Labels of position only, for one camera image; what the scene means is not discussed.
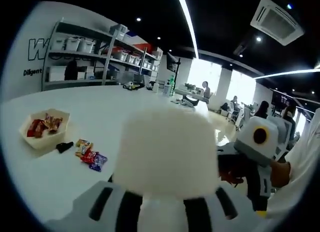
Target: air conditioning unit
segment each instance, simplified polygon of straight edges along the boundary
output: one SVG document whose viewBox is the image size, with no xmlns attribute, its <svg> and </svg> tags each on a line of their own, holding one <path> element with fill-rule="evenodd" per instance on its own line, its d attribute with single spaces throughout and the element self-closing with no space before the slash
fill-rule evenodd
<svg viewBox="0 0 320 232">
<path fill-rule="evenodd" d="M 271 0 L 260 0 L 250 25 L 274 38 L 283 46 L 304 34 L 301 26 Z"/>
</svg>

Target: white bowl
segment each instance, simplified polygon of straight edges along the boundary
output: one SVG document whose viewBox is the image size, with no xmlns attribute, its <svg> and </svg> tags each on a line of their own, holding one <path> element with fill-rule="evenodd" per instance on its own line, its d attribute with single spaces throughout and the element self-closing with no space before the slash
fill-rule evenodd
<svg viewBox="0 0 320 232">
<path fill-rule="evenodd" d="M 31 123 L 36 119 L 44 120 L 46 117 L 46 113 L 48 113 L 50 116 L 54 116 L 55 118 L 62 118 L 62 122 L 57 132 L 54 134 L 48 134 L 48 131 L 45 130 L 41 138 L 27 137 L 27 131 Z M 64 141 L 69 119 L 70 113 L 50 108 L 48 110 L 43 110 L 41 112 L 28 115 L 28 117 L 25 119 L 24 123 L 19 129 L 19 133 L 30 146 L 32 146 L 36 150 L 40 150 L 45 147 L 57 145 Z"/>
</svg>

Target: ceiling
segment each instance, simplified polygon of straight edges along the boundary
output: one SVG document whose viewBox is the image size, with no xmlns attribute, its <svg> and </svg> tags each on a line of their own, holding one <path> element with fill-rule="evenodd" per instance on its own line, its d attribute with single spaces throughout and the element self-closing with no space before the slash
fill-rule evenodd
<svg viewBox="0 0 320 232">
<path fill-rule="evenodd" d="M 80 6 L 111 20 L 126 25 L 149 43 L 159 46 L 165 52 L 173 50 L 176 56 L 192 58 L 194 53 L 181 47 L 193 48 L 188 25 L 178 0 L 50 0 Z M 199 50 L 231 58 L 268 75 L 299 69 L 313 69 L 320 62 L 320 10 L 318 0 L 272 0 L 282 8 L 290 3 L 287 10 L 303 27 L 305 34 L 282 46 L 280 43 L 250 26 L 251 19 L 260 0 L 186 0 L 195 31 Z M 256 36 L 262 42 L 255 41 Z M 234 50 L 246 44 L 243 57 L 234 55 Z M 216 58 L 204 59 L 230 63 Z M 245 74 L 257 74 L 234 66 Z M 268 88 L 320 102 L 320 73 L 286 75 L 271 79 L 260 79 L 259 83 Z M 307 103 L 313 110 L 319 106 Z"/>
</svg>

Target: metal shelving unit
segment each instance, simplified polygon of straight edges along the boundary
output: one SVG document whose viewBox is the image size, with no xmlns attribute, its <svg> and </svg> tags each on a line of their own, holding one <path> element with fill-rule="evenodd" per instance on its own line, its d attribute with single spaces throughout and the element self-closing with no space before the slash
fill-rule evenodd
<svg viewBox="0 0 320 232">
<path fill-rule="evenodd" d="M 97 41 L 97 43 L 95 44 L 95 50 L 92 53 L 83 53 L 83 52 L 68 51 L 68 50 L 51 50 L 51 46 L 54 41 L 53 38 L 59 35 L 78 36 L 78 37 L 94 39 Z M 108 45 L 109 47 L 107 54 L 99 54 L 100 46 L 102 43 L 106 43 L 106 45 Z M 131 51 L 135 54 L 140 55 L 141 56 L 140 65 L 135 65 L 126 61 L 112 58 L 111 53 L 112 53 L 112 49 L 115 46 L 124 48 L 125 50 Z M 102 64 L 104 64 L 102 79 L 78 79 L 78 80 L 62 80 L 62 81 L 51 81 L 51 82 L 46 81 L 47 75 L 48 75 L 47 68 L 49 67 L 48 63 L 49 63 L 50 56 L 68 56 L 68 57 L 75 57 L 75 58 L 86 58 L 94 63 L 94 68 L 96 68 L 96 61 L 99 61 Z M 145 48 L 144 50 L 141 50 L 130 43 L 117 39 L 115 35 L 111 35 L 107 32 L 104 32 L 98 29 L 92 29 L 82 25 L 77 25 L 72 22 L 58 21 L 52 30 L 51 36 L 49 38 L 49 44 L 45 52 L 45 58 L 44 58 L 43 69 L 42 69 L 43 73 L 42 73 L 42 80 L 41 80 L 41 90 L 44 91 L 49 86 L 58 86 L 58 85 L 65 86 L 68 84 L 80 84 L 80 83 L 82 84 L 101 83 L 101 85 L 105 85 L 108 82 L 114 82 L 114 80 L 106 79 L 109 63 L 115 63 L 115 64 L 125 66 L 126 68 L 138 70 L 139 74 L 141 74 L 143 71 L 145 73 L 150 73 L 152 72 L 151 69 L 143 67 L 145 59 L 150 61 L 157 60 L 153 55 L 147 53 L 147 48 Z"/>
</svg>

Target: black circle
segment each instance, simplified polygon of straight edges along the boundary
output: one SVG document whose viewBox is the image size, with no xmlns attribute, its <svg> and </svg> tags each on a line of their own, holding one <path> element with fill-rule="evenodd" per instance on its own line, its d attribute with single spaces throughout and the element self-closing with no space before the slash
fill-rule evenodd
<svg viewBox="0 0 320 232">
<path fill-rule="evenodd" d="M 259 145 L 264 143 L 266 139 L 267 139 L 267 132 L 263 128 L 258 128 L 253 133 L 253 140 Z"/>
</svg>

